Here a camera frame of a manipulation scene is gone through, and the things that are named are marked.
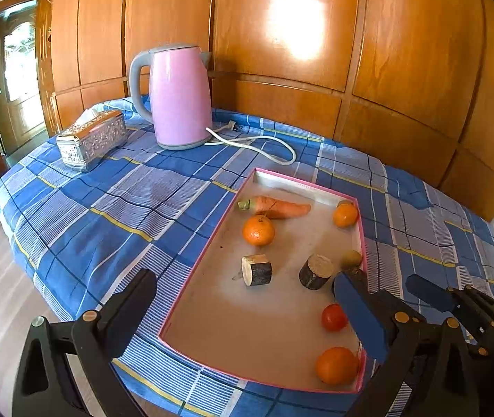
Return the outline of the large orange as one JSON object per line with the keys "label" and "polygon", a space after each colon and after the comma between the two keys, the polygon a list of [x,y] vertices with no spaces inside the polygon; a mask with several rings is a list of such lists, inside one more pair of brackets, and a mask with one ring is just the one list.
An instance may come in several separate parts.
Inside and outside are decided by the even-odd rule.
{"label": "large orange", "polygon": [[347,348],[335,346],[325,350],[316,361],[317,377],[330,386],[353,383],[359,370],[358,358]]}

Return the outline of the red tomato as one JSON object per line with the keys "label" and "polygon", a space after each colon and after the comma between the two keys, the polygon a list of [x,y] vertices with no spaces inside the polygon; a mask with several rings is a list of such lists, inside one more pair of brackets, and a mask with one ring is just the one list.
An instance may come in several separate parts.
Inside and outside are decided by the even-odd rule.
{"label": "red tomato", "polygon": [[339,304],[327,306],[321,314],[321,325],[327,332],[340,332],[349,319]]}

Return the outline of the small orange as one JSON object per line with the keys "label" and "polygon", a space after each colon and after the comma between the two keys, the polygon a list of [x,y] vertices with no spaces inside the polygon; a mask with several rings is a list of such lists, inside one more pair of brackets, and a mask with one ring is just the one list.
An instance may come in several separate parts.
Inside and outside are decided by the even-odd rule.
{"label": "small orange", "polygon": [[352,202],[340,202],[334,210],[333,222],[344,229],[354,225],[359,219],[359,210]]}

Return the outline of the blue plaid tablecloth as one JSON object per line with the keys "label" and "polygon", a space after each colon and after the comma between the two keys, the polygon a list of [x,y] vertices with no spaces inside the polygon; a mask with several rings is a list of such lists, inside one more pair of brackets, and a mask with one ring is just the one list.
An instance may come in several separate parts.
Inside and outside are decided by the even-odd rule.
{"label": "blue plaid tablecloth", "polygon": [[408,172],[280,122],[215,110],[218,129],[253,137],[252,150],[203,145],[171,152],[132,102],[98,105],[124,115],[128,140],[96,167],[66,167],[50,139],[0,181],[0,221],[14,260],[61,320],[99,306],[143,268],[157,274],[154,304],[115,363],[131,392],[182,416],[340,416],[349,394],[301,393],[203,369],[157,339],[164,318],[219,219],[249,173],[289,160],[286,175],[357,199],[369,284],[402,297],[429,321],[444,315],[405,289],[419,274],[442,287],[494,297],[494,231]]}

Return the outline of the wood log piece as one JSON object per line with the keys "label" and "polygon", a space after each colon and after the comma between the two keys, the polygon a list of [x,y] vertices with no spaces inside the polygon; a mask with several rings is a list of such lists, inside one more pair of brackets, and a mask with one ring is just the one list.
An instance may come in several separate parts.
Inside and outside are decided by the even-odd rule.
{"label": "wood log piece", "polygon": [[232,280],[243,280],[247,287],[266,285],[272,279],[272,263],[265,254],[253,254],[241,259],[241,268]]}
{"label": "wood log piece", "polygon": [[308,290],[319,290],[334,273],[332,261],[321,254],[310,255],[299,271],[299,281]]}

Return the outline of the pink rimmed tray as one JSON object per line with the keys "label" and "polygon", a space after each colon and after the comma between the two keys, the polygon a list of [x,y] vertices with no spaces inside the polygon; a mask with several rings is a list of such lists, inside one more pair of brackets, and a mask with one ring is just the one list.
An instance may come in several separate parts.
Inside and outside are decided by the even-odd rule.
{"label": "pink rimmed tray", "polygon": [[[237,203],[253,195],[308,203],[308,215],[277,220],[276,235],[266,247],[254,247],[242,236],[248,214]],[[158,333],[163,344],[189,360],[227,375],[264,385],[310,393],[359,393],[366,351],[351,327],[327,332],[321,312],[334,303],[332,285],[311,291],[299,271],[312,254],[321,254],[340,270],[350,250],[366,251],[363,225],[334,225],[340,202],[357,202],[344,193],[275,171],[255,169],[226,209],[206,247],[171,306]],[[241,259],[265,254],[272,263],[266,285],[247,287],[232,280]],[[353,383],[330,386],[316,374],[318,356],[343,346],[359,360]]]}

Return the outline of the orange in tray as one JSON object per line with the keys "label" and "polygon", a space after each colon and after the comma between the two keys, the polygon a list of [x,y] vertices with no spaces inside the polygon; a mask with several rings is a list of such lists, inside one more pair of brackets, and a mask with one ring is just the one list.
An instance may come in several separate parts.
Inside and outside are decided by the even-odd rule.
{"label": "orange in tray", "polygon": [[253,215],[245,221],[242,236],[252,246],[265,247],[274,240],[275,228],[265,215]]}

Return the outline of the carrot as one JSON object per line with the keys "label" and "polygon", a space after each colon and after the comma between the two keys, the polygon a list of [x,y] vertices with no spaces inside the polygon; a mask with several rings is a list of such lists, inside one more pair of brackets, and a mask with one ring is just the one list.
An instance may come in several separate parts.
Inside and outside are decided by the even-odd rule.
{"label": "carrot", "polygon": [[252,215],[264,215],[268,219],[295,219],[310,213],[310,204],[298,204],[269,196],[252,196],[237,203],[241,211]]}

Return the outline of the silver tissue box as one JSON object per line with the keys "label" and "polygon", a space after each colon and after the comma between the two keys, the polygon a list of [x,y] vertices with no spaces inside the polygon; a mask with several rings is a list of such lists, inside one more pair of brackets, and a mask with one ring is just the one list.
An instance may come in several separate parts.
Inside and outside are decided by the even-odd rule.
{"label": "silver tissue box", "polygon": [[121,147],[128,133],[121,110],[85,110],[57,136],[62,162],[74,170],[90,170],[109,152]]}

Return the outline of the pink electric kettle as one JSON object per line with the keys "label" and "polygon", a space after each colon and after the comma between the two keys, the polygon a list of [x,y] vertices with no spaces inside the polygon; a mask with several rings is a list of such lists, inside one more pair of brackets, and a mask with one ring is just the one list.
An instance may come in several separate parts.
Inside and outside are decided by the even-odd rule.
{"label": "pink electric kettle", "polygon": [[133,106],[153,124],[160,147],[188,150],[210,139],[209,60],[208,52],[186,43],[152,48],[132,59],[128,86]]}

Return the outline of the wooden door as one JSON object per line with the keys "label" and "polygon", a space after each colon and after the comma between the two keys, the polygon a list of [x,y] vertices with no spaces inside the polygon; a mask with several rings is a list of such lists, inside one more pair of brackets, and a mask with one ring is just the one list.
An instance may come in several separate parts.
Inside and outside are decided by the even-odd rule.
{"label": "wooden door", "polygon": [[43,65],[44,0],[0,1],[0,173],[53,134]]}

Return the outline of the wooden wall panelling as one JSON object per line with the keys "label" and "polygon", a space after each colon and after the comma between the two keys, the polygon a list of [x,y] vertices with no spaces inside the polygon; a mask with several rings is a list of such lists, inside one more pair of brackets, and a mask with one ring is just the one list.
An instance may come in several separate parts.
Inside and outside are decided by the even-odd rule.
{"label": "wooden wall panelling", "polygon": [[307,129],[494,219],[494,0],[42,0],[49,129],[128,95],[132,59],[212,55],[213,105]]}

